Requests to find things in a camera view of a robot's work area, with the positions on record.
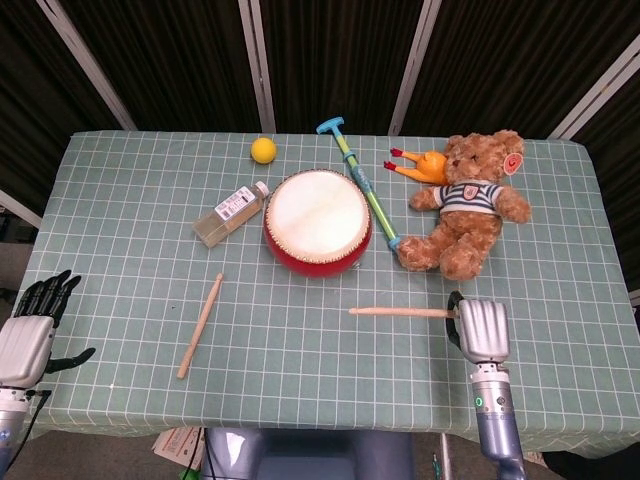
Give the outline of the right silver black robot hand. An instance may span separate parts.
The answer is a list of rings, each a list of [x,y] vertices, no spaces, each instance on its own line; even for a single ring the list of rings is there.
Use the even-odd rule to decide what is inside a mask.
[[[510,355],[506,306],[502,303],[465,299],[453,291],[447,307],[457,314],[445,319],[448,340],[473,364],[503,363]]]

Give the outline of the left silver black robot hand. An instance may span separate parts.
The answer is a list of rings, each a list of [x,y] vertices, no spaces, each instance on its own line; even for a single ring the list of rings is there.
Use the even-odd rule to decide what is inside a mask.
[[[80,281],[79,275],[65,270],[23,292],[13,316],[1,328],[3,388],[32,389],[44,375],[76,368],[95,354],[96,349],[90,347],[75,357],[51,357],[57,328]]]

